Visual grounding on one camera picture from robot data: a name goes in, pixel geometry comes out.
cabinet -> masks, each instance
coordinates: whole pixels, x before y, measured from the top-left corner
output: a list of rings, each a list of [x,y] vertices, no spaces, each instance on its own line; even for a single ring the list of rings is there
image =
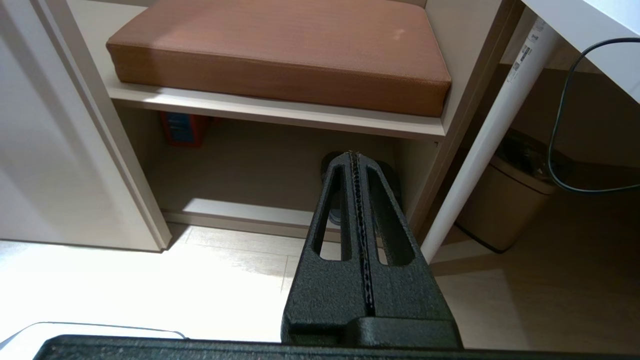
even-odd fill
[[[512,0],[426,3],[452,77],[442,117],[429,118],[121,83],[104,44],[149,1],[131,3],[33,6],[159,249],[170,241],[164,221],[304,237],[330,151],[360,151],[392,165],[417,232],[522,11]],[[158,111],[219,121],[202,148],[170,147]]]

brown cushion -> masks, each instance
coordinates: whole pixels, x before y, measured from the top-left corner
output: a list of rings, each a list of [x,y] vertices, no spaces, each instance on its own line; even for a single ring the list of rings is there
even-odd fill
[[[107,41],[121,81],[437,117],[424,9],[389,0],[159,0]]]

wooden floor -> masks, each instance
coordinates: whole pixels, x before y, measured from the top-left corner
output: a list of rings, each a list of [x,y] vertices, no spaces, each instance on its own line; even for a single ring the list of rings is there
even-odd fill
[[[454,228],[431,267],[465,346],[640,354],[638,204],[558,193],[503,255]],[[171,229],[162,254],[0,241],[0,340],[66,321],[279,341],[303,241]]]

beige trash bin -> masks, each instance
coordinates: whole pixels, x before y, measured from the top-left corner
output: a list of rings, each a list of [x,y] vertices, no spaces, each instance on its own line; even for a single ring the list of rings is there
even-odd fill
[[[544,144],[510,130],[456,225],[495,252],[508,250],[556,190],[545,175],[545,151]]]

black clamp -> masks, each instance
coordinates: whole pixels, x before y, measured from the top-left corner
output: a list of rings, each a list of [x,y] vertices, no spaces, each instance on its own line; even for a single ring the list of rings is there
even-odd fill
[[[340,196],[341,261],[320,258]],[[387,265],[378,258],[380,238]],[[462,348],[458,327],[378,164],[346,152],[329,165],[282,316],[295,345]]]

